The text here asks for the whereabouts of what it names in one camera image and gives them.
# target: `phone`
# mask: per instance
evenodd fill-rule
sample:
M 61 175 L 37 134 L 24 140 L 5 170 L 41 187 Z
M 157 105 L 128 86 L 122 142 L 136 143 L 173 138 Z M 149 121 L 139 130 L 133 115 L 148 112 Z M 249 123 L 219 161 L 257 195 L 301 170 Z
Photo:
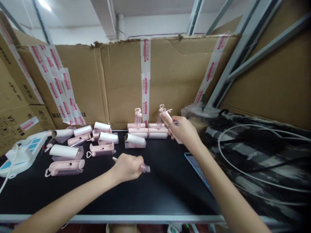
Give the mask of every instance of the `phone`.
M 185 153 L 184 155 L 185 155 L 186 159 L 188 160 L 188 162 L 191 164 L 192 168 L 199 175 L 199 177 L 201 178 L 201 180 L 203 181 L 205 186 L 211 192 L 211 188 L 208 185 L 206 178 L 204 177 L 203 172 L 202 172 L 201 168 L 199 167 L 197 160 L 193 157 L 193 155 L 191 153 Z

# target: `packing tape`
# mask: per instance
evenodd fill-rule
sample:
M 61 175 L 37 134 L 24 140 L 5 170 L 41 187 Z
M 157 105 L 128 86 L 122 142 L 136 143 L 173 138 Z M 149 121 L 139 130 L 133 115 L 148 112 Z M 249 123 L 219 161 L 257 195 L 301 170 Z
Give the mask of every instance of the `packing tape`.
M 16 50 L 15 44 L 13 43 L 13 40 L 11 38 L 11 36 L 9 35 L 8 31 L 6 30 L 6 28 L 4 27 L 4 25 L 2 24 L 2 22 L 0 21 L 0 33 L 2 35 L 2 37 L 4 38 L 7 46 L 9 47 L 11 53 L 13 54 L 15 60 L 17 61 L 19 67 L 21 68 L 24 76 L 26 77 L 31 89 L 33 90 L 36 98 L 38 99 L 40 104 L 44 104 L 43 99 L 40 95 L 40 93 L 38 92 L 35 83 L 33 82 L 29 71 L 27 69 L 27 67 L 24 64 L 24 61 L 21 59 L 19 53 Z
M 147 127 L 149 121 L 151 39 L 140 41 L 140 55 L 142 64 L 142 114 L 143 122 Z
M 213 80 L 215 71 L 217 69 L 221 55 L 224 51 L 224 48 L 225 48 L 228 40 L 229 40 L 228 34 L 223 34 L 218 38 L 218 40 L 216 42 L 216 46 L 215 46 L 213 53 L 212 53 L 212 57 L 211 57 L 210 62 L 207 66 L 204 79 L 201 83 L 201 86 L 199 88 L 197 96 L 195 97 L 195 100 L 194 100 L 195 104 L 198 104 L 202 100 L 203 94 L 206 92 L 208 86 L 210 85 L 211 81 Z
M 84 126 L 86 123 L 75 102 L 69 71 L 63 67 L 55 46 L 31 46 L 30 51 L 47 82 L 63 122 Z
M 22 123 L 21 125 L 19 125 L 24 131 L 30 129 L 31 127 L 33 127 L 35 124 L 39 123 L 39 120 L 37 117 L 33 117 L 27 121 L 25 121 L 24 123 Z

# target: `pink lint roller handle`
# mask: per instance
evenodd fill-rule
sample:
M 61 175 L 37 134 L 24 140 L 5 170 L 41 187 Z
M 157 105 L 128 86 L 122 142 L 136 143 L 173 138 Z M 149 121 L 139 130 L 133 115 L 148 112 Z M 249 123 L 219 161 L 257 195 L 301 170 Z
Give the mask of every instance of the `pink lint roller handle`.
M 140 129 L 140 124 L 142 122 L 142 113 L 140 108 L 135 108 L 135 125 L 137 129 Z
M 166 108 L 164 108 L 164 105 L 160 105 L 158 118 L 156 120 L 156 129 L 160 129 L 162 127 L 163 119 L 160 114 L 164 111 L 166 111 Z
M 169 112 L 171 112 L 171 110 L 173 109 L 169 109 L 167 111 L 163 111 L 162 113 L 160 113 L 160 116 L 167 116 L 169 118 L 169 120 L 174 124 L 174 126 L 178 126 L 178 122 L 177 121 L 173 121 L 173 119 L 171 118 L 171 116 L 169 115 Z M 182 142 L 173 134 L 172 132 L 172 135 L 174 136 L 174 138 L 176 139 L 177 143 L 178 144 L 182 144 Z
M 118 159 L 116 157 L 112 157 L 113 161 L 117 161 Z M 145 163 L 140 165 L 140 171 L 142 173 L 149 173 L 150 172 L 150 166 L 147 166 Z

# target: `black table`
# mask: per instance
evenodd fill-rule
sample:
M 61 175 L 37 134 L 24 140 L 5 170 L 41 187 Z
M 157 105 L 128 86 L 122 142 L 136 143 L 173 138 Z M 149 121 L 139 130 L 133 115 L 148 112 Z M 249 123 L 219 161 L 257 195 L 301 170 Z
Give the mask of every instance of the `black table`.
M 184 145 L 171 139 L 147 139 L 144 149 L 125 149 L 126 133 L 118 131 L 119 143 L 115 145 L 117 153 L 113 156 L 142 155 L 151 173 L 104 193 L 71 222 L 223 221 L 214 197 L 184 157 L 188 152 Z M 114 165 L 113 156 L 87 159 L 90 143 L 83 144 L 85 166 L 79 175 L 44 177 L 45 170 L 53 162 L 47 152 L 39 154 L 28 170 L 8 180 L 0 195 L 0 222 L 25 220 L 65 193 L 108 171 Z

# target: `ceiling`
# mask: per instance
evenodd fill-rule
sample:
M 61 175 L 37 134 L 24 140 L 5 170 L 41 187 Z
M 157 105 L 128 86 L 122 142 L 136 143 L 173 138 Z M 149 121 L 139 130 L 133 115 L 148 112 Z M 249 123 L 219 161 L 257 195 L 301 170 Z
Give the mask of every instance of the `ceiling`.
M 27 8 L 34 28 L 40 28 L 31 0 L 1 0 L 13 17 L 22 25 L 31 28 L 31 23 L 23 5 Z M 129 16 L 169 15 L 191 13 L 194 0 L 108 0 L 113 2 L 116 14 Z M 234 0 L 235 7 L 245 0 Z M 90 0 L 45 0 L 52 8 L 43 8 L 42 17 L 49 28 L 83 27 L 100 25 Z M 215 13 L 226 0 L 205 0 L 202 13 Z
M 230 8 L 245 0 L 233 0 Z M 218 12 L 226 0 L 204 0 L 201 13 Z M 191 13 L 194 0 L 113 0 L 116 14 L 129 16 Z
M 22 0 L 1 0 L 13 17 L 22 25 L 31 28 Z M 24 0 L 34 28 L 40 24 L 31 0 Z M 43 8 L 42 17 L 49 28 L 81 27 L 100 25 L 99 19 L 90 0 L 45 0 L 52 8 Z

